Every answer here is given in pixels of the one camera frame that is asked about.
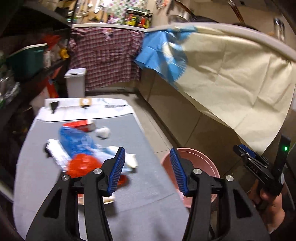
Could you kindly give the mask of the person right hand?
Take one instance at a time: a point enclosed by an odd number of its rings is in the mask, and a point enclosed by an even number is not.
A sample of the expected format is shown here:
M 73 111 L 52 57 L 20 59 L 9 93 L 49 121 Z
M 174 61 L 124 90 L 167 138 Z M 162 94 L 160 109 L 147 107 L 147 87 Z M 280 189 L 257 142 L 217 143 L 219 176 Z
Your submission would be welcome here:
M 248 197 L 254 206 L 258 206 L 260 202 L 263 202 L 265 205 L 265 208 L 259 213 L 267 231 L 272 233 L 281 225 L 285 218 L 285 211 L 282 208 L 282 194 L 272 196 L 263 189 L 258 194 L 258 184 L 259 181 L 255 180 Z

